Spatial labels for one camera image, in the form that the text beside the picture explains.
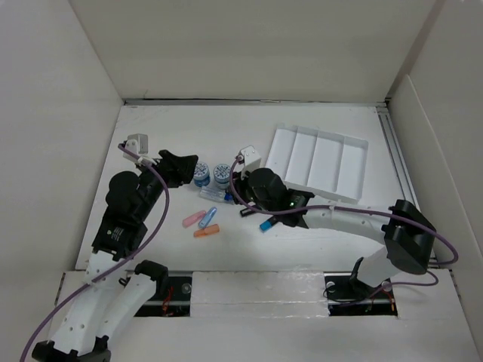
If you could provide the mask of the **blue slime jar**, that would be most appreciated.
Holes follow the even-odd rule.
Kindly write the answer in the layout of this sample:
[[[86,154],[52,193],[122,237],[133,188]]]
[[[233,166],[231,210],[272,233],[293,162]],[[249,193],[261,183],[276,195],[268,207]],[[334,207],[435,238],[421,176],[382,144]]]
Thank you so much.
[[[193,182],[198,187],[208,186],[211,182],[211,174],[209,170],[209,166],[199,161],[195,166],[195,171],[193,174]]]
[[[229,187],[230,168],[227,164],[218,164],[215,166],[213,170],[214,182],[218,188],[227,189]]]

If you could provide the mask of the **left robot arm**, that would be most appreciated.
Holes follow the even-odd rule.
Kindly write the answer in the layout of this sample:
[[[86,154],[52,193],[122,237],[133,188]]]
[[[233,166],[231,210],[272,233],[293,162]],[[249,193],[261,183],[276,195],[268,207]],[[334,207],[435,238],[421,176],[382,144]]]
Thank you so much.
[[[192,181],[197,155],[176,156],[159,151],[155,159],[119,148],[139,173],[122,171],[109,181],[106,211],[91,245],[83,284],[59,303],[70,305],[50,339],[29,341],[26,350],[36,361],[109,361],[110,347],[141,306],[168,291],[168,268],[144,260],[132,276],[131,260],[155,237],[145,221],[159,197]]]

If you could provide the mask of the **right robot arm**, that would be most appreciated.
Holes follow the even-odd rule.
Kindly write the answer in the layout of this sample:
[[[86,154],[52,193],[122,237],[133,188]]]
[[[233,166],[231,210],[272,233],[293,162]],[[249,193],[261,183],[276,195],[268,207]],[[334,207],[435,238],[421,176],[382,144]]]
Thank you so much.
[[[380,249],[355,261],[345,283],[350,301],[380,292],[383,283],[404,272],[425,275],[436,230],[409,201],[397,200],[387,210],[355,207],[331,201],[312,192],[289,189],[269,168],[229,172],[235,202],[299,229],[328,229],[371,239]]]

